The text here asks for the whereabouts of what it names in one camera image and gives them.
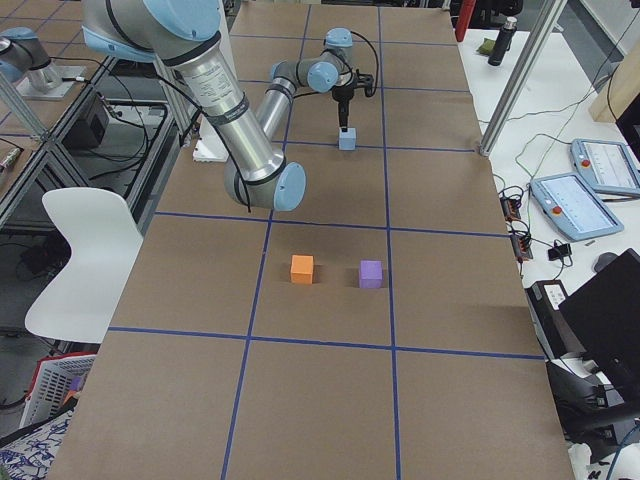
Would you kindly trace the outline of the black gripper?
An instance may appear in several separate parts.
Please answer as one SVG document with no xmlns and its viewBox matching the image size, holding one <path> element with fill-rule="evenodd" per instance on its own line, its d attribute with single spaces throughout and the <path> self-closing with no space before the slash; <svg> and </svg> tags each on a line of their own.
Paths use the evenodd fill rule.
<svg viewBox="0 0 640 480">
<path fill-rule="evenodd" d="M 366 98 L 375 95 L 375 78 L 371 74 L 357 71 L 342 85 L 336 85 L 331 89 L 332 98 L 339 103 L 339 127 L 342 131 L 348 130 L 349 102 L 355 97 L 355 92 L 361 89 Z"/>
</svg>

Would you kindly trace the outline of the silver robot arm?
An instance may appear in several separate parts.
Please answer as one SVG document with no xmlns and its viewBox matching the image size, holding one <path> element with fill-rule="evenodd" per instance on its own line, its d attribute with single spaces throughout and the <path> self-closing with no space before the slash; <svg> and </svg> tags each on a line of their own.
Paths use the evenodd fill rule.
<svg viewBox="0 0 640 480">
<path fill-rule="evenodd" d="M 224 184 L 228 195 L 247 208 L 292 211 L 302 201 L 306 173 L 273 147 L 272 136 L 300 88 L 330 93 L 338 104 L 340 145 L 354 146 L 348 126 L 356 90 L 372 97 L 377 75 L 360 72 L 352 50 L 356 32 L 333 28 L 315 58 L 282 61 L 258 110 L 221 50 L 223 12 L 217 1 L 87 1 L 83 5 L 86 44 L 106 55 L 134 62 L 161 61 L 180 73 L 187 98 L 219 135 L 229 158 Z"/>
</svg>

